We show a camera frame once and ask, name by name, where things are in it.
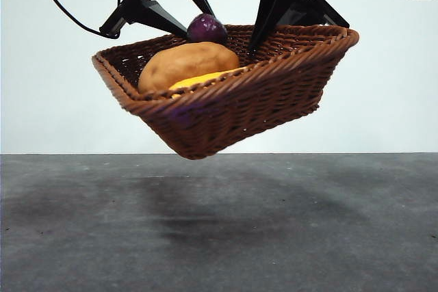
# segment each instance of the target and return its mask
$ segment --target brown wicker basket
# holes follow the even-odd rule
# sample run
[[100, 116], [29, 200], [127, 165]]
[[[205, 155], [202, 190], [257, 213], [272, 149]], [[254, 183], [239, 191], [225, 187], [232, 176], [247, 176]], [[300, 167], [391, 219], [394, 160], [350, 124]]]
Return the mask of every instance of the brown wicker basket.
[[356, 31], [338, 26], [281, 25], [249, 54], [253, 26], [226, 27], [227, 47], [246, 67], [189, 88], [143, 94], [136, 88], [156, 52], [186, 42], [174, 35], [112, 47], [92, 61], [124, 109], [182, 157], [202, 159], [315, 111], [337, 63], [359, 40]]

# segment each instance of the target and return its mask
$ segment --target white background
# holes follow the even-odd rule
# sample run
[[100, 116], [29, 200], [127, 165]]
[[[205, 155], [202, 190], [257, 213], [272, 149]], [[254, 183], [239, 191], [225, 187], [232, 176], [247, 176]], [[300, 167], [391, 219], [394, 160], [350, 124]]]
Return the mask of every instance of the white background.
[[[116, 0], [60, 0], [99, 28]], [[190, 0], [158, 0], [185, 26]], [[259, 0], [209, 0], [226, 24], [253, 24]], [[361, 34], [314, 114], [224, 152], [437, 152], [437, 0], [328, 0]], [[92, 66], [101, 49], [165, 34], [127, 25], [119, 40], [81, 30], [52, 0], [1, 0], [1, 152], [173, 152], [122, 110]]]

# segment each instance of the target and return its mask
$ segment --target purple vegetable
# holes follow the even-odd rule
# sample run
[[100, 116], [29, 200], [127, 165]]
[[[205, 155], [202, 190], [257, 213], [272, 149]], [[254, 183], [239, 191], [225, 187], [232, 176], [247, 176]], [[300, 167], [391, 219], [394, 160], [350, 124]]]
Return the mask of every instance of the purple vegetable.
[[193, 19], [187, 29], [190, 42], [211, 41], [224, 44], [227, 41], [227, 29], [213, 15], [200, 14]]

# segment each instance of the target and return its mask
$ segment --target yellow object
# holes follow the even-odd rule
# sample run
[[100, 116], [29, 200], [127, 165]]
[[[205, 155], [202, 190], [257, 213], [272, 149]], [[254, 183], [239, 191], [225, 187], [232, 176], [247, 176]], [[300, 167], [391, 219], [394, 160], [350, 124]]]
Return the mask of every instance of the yellow object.
[[224, 73], [231, 72], [231, 71], [234, 71], [234, 70], [237, 70], [237, 69], [234, 68], [233, 70], [226, 70], [226, 71], [221, 71], [221, 72], [207, 73], [206, 75], [199, 75], [197, 77], [192, 77], [192, 78], [184, 79], [184, 80], [176, 82], [169, 89], [178, 89], [178, 88], [182, 88], [182, 87], [190, 87], [191, 85], [195, 85], [197, 83], [203, 83], [203, 82], [209, 81], [211, 79], [215, 79], [215, 78], [223, 75]]

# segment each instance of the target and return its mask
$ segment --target dark gray table surface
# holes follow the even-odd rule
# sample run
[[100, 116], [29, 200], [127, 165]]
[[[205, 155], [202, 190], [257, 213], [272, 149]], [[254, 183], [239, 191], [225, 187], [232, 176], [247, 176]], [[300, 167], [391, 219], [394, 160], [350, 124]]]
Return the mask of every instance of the dark gray table surface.
[[4, 155], [2, 291], [438, 291], [438, 153]]

